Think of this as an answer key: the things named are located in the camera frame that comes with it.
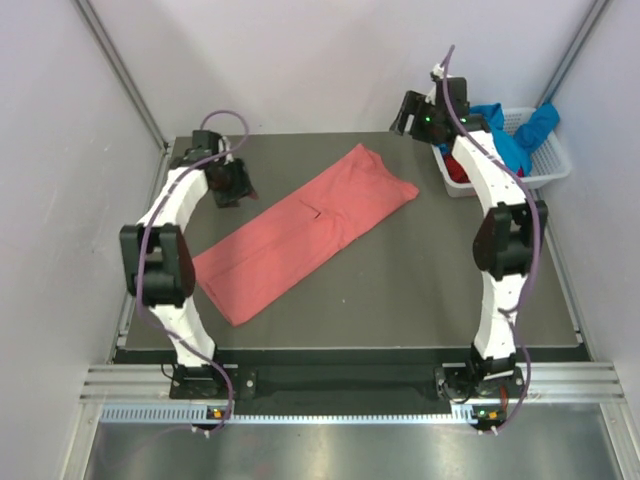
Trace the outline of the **pink t shirt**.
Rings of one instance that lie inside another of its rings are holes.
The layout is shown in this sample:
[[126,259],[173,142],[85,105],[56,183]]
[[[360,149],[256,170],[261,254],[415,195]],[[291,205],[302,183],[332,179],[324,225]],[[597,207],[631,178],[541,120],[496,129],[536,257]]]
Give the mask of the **pink t shirt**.
[[198,255],[197,283],[228,323],[240,326],[418,195],[358,144]]

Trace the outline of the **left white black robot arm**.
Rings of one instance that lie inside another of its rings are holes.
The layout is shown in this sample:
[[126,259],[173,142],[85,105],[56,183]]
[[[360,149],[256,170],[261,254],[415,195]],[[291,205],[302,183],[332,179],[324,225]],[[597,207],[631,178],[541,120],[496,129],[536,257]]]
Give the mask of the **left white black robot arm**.
[[228,138],[200,128],[193,132],[190,147],[172,162],[147,213],[119,232],[126,286],[137,311],[175,348],[175,398],[212,398],[233,388],[214,361],[216,344],[195,304],[196,272],[184,231],[206,195],[212,195],[217,207],[231,208],[255,194]]

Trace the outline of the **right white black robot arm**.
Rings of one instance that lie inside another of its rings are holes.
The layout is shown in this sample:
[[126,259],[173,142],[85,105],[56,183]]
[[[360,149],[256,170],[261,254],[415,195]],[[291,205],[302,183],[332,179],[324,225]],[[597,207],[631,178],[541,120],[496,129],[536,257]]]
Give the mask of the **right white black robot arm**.
[[429,93],[406,92],[390,129],[433,147],[447,146],[484,214],[472,245],[483,282],[479,328],[465,372],[439,382],[443,397],[465,402],[522,380],[514,331],[538,268],[548,210],[508,169],[484,117],[471,113],[465,78],[435,68],[431,79]]

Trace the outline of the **red t shirt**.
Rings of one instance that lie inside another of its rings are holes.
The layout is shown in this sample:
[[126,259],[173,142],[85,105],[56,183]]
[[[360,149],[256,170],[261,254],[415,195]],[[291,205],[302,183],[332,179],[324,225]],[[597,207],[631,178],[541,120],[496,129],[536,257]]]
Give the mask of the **red t shirt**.
[[451,180],[456,184],[469,183],[469,177],[461,164],[451,155],[443,156],[444,164]]

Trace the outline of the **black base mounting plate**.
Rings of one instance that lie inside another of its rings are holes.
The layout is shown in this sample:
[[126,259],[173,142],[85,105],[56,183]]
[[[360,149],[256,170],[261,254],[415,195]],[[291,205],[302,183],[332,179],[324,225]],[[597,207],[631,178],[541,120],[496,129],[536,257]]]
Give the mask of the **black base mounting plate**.
[[[441,395],[445,375],[463,373],[464,349],[221,350],[214,359],[233,385],[240,414],[430,414],[459,401]],[[509,383],[464,403],[517,399],[524,387]],[[173,399],[209,400],[226,398]]]

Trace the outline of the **left aluminium corner post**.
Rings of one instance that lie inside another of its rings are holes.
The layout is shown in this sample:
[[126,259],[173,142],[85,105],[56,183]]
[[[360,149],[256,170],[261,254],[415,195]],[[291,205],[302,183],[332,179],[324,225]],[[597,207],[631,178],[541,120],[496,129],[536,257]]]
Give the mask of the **left aluminium corner post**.
[[122,87],[125,95],[154,143],[161,151],[166,151],[169,145],[168,140],[165,138],[165,135],[162,133],[157,121],[153,117],[147,102],[143,98],[143,95],[141,94],[133,76],[126,66],[124,59],[122,58],[115,42],[111,38],[111,35],[106,29],[93,3],[89,0],[72,0],[71,4],[87,26],[91,36],[94,38],[107,64],[109,65],[109,68],[115,75],[118,83]]

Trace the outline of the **aluminium corner post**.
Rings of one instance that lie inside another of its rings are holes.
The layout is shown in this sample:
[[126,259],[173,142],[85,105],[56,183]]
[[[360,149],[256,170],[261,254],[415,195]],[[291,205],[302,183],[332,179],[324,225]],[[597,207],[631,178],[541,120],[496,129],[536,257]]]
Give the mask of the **aluminium corner post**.
[[118,83],[122,87],[125,95],[154,143],[161,151],[166,151],[169,145],[168,140],[165,138],[165,135],[162,133],[157,121],[153,117],[147,102],[143,98],[143,95],[141,94],[133,76],[126,66],[124,59],[122,58],[115,42],[111,38],[111,35],[106,29],[93,3],[89,0],[72,0],[71,4],[87,26],[91,36],[94,38],[107,64],[109,65],[109,68],[115,75]]
[[538,97],[537,106],[553,102],[554,97],[612,3],[612,0],[593,0],[589,3],[585,14],[579,21],[575,32],[571,35],[569,43],[563,49],[558,62]]

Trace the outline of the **right aluminium corner post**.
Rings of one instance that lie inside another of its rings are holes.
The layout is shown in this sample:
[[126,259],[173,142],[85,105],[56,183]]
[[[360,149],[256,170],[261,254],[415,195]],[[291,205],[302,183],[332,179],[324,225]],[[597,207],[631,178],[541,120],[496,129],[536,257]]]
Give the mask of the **right aluminium corner post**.
[[585,14],[579,21],[575,32],[571,35],[569,43],[563,49],[558,62],[538,97],[537,106],[553,102],[554,97],[612,3],[612,0],[593,0],[589,3]]

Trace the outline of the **aluminium frame rail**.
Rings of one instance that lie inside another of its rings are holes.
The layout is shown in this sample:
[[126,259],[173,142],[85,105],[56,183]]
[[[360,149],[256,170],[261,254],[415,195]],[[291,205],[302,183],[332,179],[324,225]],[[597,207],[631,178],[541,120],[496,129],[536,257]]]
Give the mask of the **aluminium frame rail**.
[[[610,363],[534,363],[527,403],[623,403],[625,395]],[[82,402],[153,403],[169,398],[173,382],[154,365],[94,365],[80,391]]]

